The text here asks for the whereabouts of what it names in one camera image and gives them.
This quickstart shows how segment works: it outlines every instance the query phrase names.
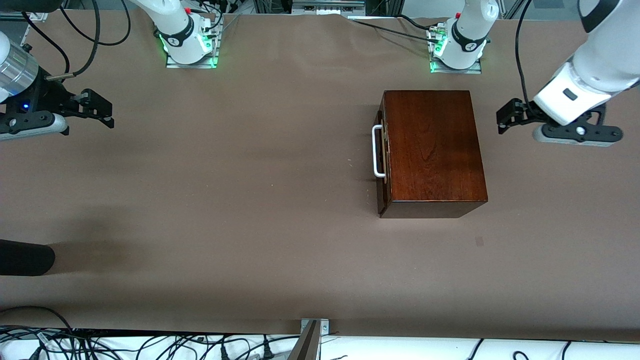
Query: metal mounting plate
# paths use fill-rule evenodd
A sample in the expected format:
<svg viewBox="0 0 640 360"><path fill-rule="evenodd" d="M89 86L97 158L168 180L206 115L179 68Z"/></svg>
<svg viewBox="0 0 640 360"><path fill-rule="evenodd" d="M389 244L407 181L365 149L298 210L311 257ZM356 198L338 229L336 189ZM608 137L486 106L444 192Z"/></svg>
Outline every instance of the metal mounting plate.
<svg viewBox="0 0 640 360"><path fill-rule="evenodd" d="M480 64L480 59L476 60L476 62L471 65L468 69L458 70L452 69L444 63L442 60L434 57L433 55L429 55L429 68L431 72L442 72L446 74L482 74L482 65Z"/></svg>
<svg viewBox="0 0 640 360"><path fill-rule="evenodd" d="M320 326L321 326L320 336L329 335L329 319L301 319L300 333L302 333L305 330L305 327L307 326L307 324L312 320L320 321Z"/></svg>

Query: black strap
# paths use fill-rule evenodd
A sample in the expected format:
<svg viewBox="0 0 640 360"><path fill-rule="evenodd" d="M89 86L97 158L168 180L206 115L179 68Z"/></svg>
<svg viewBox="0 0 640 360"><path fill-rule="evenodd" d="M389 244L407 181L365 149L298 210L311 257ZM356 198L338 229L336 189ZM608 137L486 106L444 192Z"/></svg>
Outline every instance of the black strap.
<svg viewBox="0 0 640 360"><path fill-rule="evenodd" d="M590 33L593 29L597 28L600 23L609 16L609 14L616 8L620 0L600 0L593 10L586 16L580 12L580 19L582 20L582 27L584 31Z"/></svg>
<svg viewBox="0 0 640 360"><path fill-rule="evenodd" d="M453 26L451 27L451 33L453 34L453 39L455 39L455 41L460 44L460 46L462 47L462 51L464 51L465 53L471 53L475 51L478 46L482 45L482 43L486 39L486 35L478 40L471 40L467 37L464 37L460 33L460 31L458 31L458 21L453 23Z"/></svg>
<svg viewBox="0 0 640 360"><path fill-rule="evenodd" d="M160 31L160 35L165 42L173 47L182 46L182 43L193 33L193 18L190 16L187 16L187 18L189 19L189 24L187 24L187 27L179 33L169 35Z"/></svg>

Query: silver metal cylinder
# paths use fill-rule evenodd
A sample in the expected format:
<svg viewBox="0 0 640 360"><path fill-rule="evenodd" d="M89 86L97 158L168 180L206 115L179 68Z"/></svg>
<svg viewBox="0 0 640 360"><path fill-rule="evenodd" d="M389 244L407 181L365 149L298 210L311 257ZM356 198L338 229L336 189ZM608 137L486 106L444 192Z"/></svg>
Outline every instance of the silver metal cylinder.
<svg viewBox="0 0 640 360"><path fill-rule="evenodd" d="M0 39L1 43L9 43L8 54L0 63L0 88L6 90L9 96L13 96L23 92L33 83L40 67L32 55L9 40L5 34L0 32L0 37L5 37Z"/></svg>

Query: metal bracket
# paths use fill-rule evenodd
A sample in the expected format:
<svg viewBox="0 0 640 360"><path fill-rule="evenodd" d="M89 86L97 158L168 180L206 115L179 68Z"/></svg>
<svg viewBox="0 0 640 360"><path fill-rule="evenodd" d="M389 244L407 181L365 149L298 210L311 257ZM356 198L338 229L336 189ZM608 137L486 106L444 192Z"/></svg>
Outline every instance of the metal bracket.
<svg viewBox="0 0 640 360"><path fill-rule="evenodd" d="M320 339L322 339L323 331L329 331L329 320L302 319L301 326L302 334L293 346L287 360L318 360Z"/></svg>
<svg viewBox="0 0 640 360"><path fill-rule="evenodd" d="M300 320L300 333L304 332L305 328L312 320L320 322L320 336L329 335L329 319L302 319Z"/></svg>

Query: black cylinder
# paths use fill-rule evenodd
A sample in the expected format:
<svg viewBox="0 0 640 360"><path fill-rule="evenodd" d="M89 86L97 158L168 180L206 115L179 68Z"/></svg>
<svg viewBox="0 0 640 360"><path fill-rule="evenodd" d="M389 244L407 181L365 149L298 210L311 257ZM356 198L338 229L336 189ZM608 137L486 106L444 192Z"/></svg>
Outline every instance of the black cylinder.
<svg viewBox="0 0 640 360"><path fill-rule="evenodd" d="M43 275L55 259L49 246L0 239L0 275Z"/></svg>

